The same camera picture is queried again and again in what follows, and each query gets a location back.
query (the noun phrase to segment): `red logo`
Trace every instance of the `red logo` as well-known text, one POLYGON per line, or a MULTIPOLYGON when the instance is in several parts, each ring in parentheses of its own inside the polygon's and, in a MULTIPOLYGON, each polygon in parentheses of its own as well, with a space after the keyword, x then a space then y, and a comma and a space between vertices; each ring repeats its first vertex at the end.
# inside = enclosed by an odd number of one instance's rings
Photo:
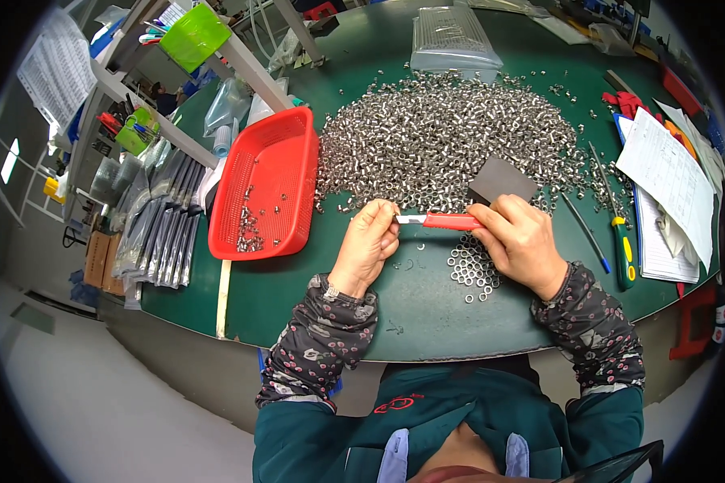
POLYGON ((376 414, 384 414, 389 410, 403 410, 410 407, 414 403, 414 399, 424 399, 425 397, 421 394, 411 394, 410 396, 398 396, 393 400, 382 404, 373 410, 376 414))

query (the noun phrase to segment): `pen holder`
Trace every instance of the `pen holder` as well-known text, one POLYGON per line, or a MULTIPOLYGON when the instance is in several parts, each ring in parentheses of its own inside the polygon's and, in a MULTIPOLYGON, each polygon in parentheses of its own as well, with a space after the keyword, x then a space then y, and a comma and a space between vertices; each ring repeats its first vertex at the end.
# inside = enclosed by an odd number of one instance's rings
POLYGON ((183 69, 193 72, 229 37, 231 29, 212 10, 196 5, 172 25, 158 44, 183 69))
POLYGON ((138 156, 147 149, 158 134, 157 117, 152 108, 141 106, 135 109, 135 113, 129 116, 124 127, 118 131, 115 140, 131 154, 138 156), (147 136, 135 129, 135 124, 144 126, 148 131, 147 136))

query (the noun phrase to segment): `person's left hand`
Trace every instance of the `person's left hand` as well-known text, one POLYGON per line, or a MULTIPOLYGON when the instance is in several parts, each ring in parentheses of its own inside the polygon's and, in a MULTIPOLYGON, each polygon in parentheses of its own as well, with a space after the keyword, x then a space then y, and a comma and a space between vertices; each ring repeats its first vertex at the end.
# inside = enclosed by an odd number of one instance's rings
POLYGON ((328 276, 328 282, 339 292, 362 298, 377 279, 384 261, 400 244, 395 214, 400 214, 396 204, 374 199, 349 222, 336 265, 328 276))

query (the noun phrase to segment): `utility knife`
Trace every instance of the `utility knife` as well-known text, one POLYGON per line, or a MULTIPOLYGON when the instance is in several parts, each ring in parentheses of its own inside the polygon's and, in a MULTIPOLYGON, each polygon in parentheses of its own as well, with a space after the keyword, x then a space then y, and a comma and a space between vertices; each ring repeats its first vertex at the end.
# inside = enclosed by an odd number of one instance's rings
POLYGON ((426 228, 458 229, 460 231, 483 228, 473 215, 457 213, 427 213, 426 215, 396 215, 401 225, 421 225, 426 228))

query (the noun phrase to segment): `cardboard box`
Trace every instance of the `cardboard box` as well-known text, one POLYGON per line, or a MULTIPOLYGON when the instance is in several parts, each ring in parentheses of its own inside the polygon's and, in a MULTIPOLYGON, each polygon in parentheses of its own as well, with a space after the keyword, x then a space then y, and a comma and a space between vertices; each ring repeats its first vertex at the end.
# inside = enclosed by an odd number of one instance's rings
POLYGON ((120 243, 121 234, 116 233, 110 237, 110 245, 107 248, 107 260, 105 260, 105 273, 102 277, 102 290, 108 294, 124 295, 124 281, 120 278, 114 278, 110 275, 113 272, 113 262, 116 259, 118 244, 120 243))
POLYGON ((110 237, 106 234, 98 231, 91 233, 86 248, 86 270, 83 272, 83 283, 92 287, 102 287, 109 246, 110 237))

